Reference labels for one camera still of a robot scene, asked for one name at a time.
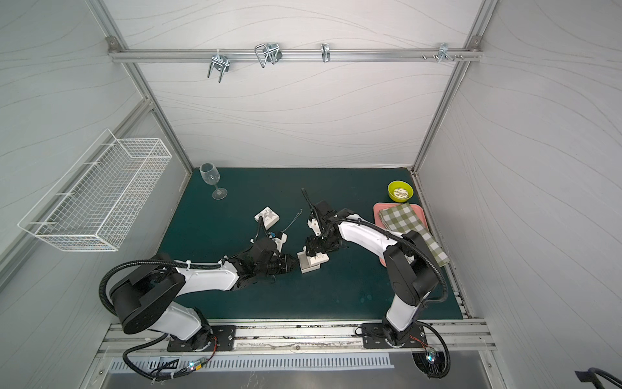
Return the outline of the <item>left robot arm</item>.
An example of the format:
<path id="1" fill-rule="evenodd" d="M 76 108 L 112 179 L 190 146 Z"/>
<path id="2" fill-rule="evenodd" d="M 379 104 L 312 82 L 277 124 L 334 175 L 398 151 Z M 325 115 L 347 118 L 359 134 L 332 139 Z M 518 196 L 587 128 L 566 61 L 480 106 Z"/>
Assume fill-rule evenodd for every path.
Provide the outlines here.
<path id="1" fill-rule="evenodd" d="M 280 238 L 257 238 L 252 246 L 216 263 L 172 260 L 166 255 L 133 260 L 109 270 L 100 281 L 100 302 L 123 332 L 146 330 L 171 336 L 185 349 L 202 351 L 214 332 L 200 310 L 175 302 L 204 291 L 232 292 L 296 269 L 298 258 L 281 252 Z"/>

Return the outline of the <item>white jewelry box base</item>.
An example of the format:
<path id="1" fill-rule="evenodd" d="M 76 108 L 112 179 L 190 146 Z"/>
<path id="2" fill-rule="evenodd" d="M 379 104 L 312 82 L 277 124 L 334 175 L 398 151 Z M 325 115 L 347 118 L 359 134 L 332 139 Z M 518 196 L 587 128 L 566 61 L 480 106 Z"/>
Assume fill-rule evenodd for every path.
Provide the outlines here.
<path id="1" fill-rule="evenodd" d="M 309 263 L 309 260 L 306 258 L 300 259 L 300 267 L 301 267 L 301 273 L 302 274 L 306 274 L 308 272 L 313 272 L 316 270 L 319 270 L 321 265 L 320 264 L 315 264 L 315 265 L 311 265 Z"/>

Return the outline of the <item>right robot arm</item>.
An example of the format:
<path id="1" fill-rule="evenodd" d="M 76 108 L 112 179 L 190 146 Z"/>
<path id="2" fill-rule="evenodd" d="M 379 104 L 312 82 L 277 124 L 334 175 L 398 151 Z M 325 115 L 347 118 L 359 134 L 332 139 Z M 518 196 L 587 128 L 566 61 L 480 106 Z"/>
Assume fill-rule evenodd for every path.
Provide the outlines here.
<path id="1" fill-rule="evenodd" d="M 422 310 L 449 297 L 449 285 L 422 233 L 391 232 L 349 209 L 335 211 L 327 202 L 309 203 L 305 240 L 308 259 L 329 254 L 354 243 L 382 257 L 395 294 L 382 321 L 382 336 L 394 348 L 402 347 Z"/>

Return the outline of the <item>white jewelry box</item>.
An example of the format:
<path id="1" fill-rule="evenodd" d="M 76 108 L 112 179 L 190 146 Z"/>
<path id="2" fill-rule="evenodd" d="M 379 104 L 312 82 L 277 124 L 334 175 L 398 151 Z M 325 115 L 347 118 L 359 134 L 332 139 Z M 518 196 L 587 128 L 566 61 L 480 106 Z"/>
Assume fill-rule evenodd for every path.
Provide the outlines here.
<path id="1" fill-rule="evenodd" d="M 265 207 L 261 212 L 254 216 L 254 220 L 256 222 L 259 222 L 259 219 L 262 219 L 265 229 L 269 230 L 280 220 L 280 216 L 270 207 Z"/>

